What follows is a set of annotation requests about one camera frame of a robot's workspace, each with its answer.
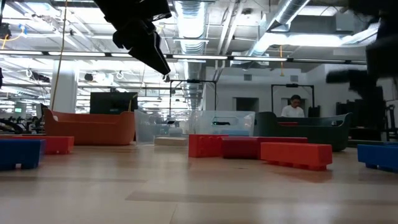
ceiling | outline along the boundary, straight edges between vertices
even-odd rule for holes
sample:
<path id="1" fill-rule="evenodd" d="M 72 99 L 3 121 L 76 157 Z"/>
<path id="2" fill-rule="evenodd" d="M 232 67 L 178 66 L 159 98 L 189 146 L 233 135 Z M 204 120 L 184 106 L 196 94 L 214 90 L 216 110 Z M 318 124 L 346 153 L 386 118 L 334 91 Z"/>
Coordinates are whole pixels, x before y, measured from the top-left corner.
<path id="1" fill-rule="evenodd" d="M 266 15 L 271 15 L 277 8 L 278 0 L 243 0 L 238 4 L 242 6 L 242 12 L 235 13 L 231 17 L 229 24 L 225 23 L 225 14 L 232 0 L 210 1 L 207 8 L 206 18 L 206 47 L 205 54 L 220 54 L 218 47 L 226 26 L 228 32 L 236 29 L 231 35 L 230 44 L 227 46 L 227 55 L 238 54 L 249 50 L 261 36 L 259 25 Z M 38 51 L 60 51 L 62 45 L 63 11 L 64 1 L 50 0 L 25 0 L 8 1 L 4 10 L 3 22 L 10 24 L 12 41 L 4 43 L 4 50 L 38 50 Z M 169 3 L 171 10 L 174 10 L 174 3 Z M 327 58 L 343 60 L 364 60 L 364 46 L 373 41 L 374 37 L 365 39 L 361 44 L 333 47 L 314 47 L 314 42 L 323 39 L 319 34 L 327 36 L 352 36 L 361 32 L 365 26 L 363 18 L 344 13 L 338 13 L 343 9 L 345 1 L 339 0 L 312 0 L 300 12 L 299 16 L 292 22 L 292 27 L 288 34 L 307 35 L 304 39 L 295 39 L 284 43 L 281 47 L 272 45 L 266 51 L 272 57 L 298 57 L 298 58 Z M 180 40 L 177 27 L 177 15 L 173 17 L 155 21 L 157 31 L 162 37 L 161 49 L 164 54 L 181 54 Z M 342 17 L 351 18 L 351 26 L 336 22 Z M 126 52 L 119 49 L 112 41 L 115 32 L 114 27 L 107 23 L 103 13 L 95 6 L 93 1 L 68 1 L 67 23 L 65 33 L 65 51 L 68 52 Z M 223 39 L 227 42 L 229 35 Z M 8 84 L 28 85 L 33 83 L 46 84 L 30 80 L 29 72 L 34 71 L 49 78 L 53 73 L 53 58 L 25 58 L 25 57 L 2 57 L 0 56 L 0 66 L 3 68 L 5 76 L 4 82 Z M 120 88 L 126 86 L 138 90 L 146 87 L 169 87 L 168 83 L 162 81 L 162 75 L 145 66 L 142 62 L 132 60 L 76 60 L 80 68 L 80 88 L 79 95 L 89 95 L 91 91 L 109 91 L 100 88 L 84 88 L 86 86 L 98 86 L 100 83 L 88 83 L 84 81 L 86 73 L 98 72 L 114 76 L 114 83 Z M 171 68 L 170 77 L 181 79 L 187 76 L 184 74 L 183 63 L 179 61 L 169 62 Z M 206 66 L 214 66 L 214 62 L 207 62 Z M 279 67 L 279 63 L 270 63 L 269 67 Z M 313 69 L 316 64 L 308 63 L 286 63 L 286 68 L 298 68 L 303 72 Z M 50 87 L 9 87 L 0 93 L 0 96 L 17 96 L 26 94 L 26 97 L 43 96 L 48 98 L 51 91 Z M 150 90 L 153 97 L 167 96 L 168 90 Z M 176 92 L 176 97 L 182 97 L 184 92 Z"/>

white shirt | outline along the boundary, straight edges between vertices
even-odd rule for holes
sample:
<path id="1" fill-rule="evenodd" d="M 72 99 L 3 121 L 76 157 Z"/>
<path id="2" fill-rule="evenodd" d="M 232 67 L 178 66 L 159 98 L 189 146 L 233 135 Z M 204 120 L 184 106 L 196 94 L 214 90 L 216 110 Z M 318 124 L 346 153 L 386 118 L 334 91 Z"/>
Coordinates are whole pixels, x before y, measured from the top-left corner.
<path id="1" fill-rule="evenodd" d="M 284 118 L 304 118 L 304 110 L 300 107 L 293 108 L 288 105 L 282 110 L 281 116 Z"/>

blue foam block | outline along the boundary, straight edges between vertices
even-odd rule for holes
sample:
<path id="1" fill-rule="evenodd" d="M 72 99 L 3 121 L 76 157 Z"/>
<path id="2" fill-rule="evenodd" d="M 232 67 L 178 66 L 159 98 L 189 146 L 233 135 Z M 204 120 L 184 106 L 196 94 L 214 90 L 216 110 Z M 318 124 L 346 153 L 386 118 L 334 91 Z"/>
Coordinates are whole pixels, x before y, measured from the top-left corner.
<path id="1" fill-rule="evenodd" d="M 398 146 L 358 145 L 358 161 L 368 168 L 398 172 Z"/>
<path id="2" fill-rule="evenodd" d="M 220 134 L 226 134 L 228 136 L 250 136 L 250 132 L 246 130 L 221 130 Z"/>
<path id="3" fill-rule="evenodd" d="M 34 169 L 44 155 L 45 140 L 0 140 L 0 170 Z"/>

monitor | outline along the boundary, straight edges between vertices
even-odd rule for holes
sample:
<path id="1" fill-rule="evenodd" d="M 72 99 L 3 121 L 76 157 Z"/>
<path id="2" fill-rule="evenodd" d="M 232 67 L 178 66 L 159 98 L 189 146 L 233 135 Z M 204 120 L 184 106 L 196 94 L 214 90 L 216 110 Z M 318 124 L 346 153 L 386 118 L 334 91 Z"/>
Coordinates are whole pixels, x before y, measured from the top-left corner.
<path id="1" fill-rule="evenodd" d="M 90 114 L 121 114 L 138 109 L 137 93 L 91 93 Z"/>

black frame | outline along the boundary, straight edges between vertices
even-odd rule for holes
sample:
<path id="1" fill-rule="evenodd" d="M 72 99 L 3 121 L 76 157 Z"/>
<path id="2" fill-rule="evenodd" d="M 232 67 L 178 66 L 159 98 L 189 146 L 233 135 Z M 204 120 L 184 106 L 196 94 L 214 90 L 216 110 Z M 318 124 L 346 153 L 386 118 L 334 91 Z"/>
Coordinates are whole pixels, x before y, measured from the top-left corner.
<path id="1" fill-rule="evenodd" d="M 274 112 L 274 86 L 284 86 L 286 88 L 310 87 L 312 89 L 312 108 L 315 108 L 315 87 L 314 85 L 299 85 L 299 84 L 272 84 L 271 85 L 271 108 Z"/>
<path id="2" fill-rule="evenodd" d="M 172 84 L 173 82 L 187 82 L 187 83 L 213 83 L 214 84 L 214 110 L 217 110 L 217 81 L 209 80 L 170 80 L 170 99 L 169 99 L 169 114 L 172 113 Z"/>

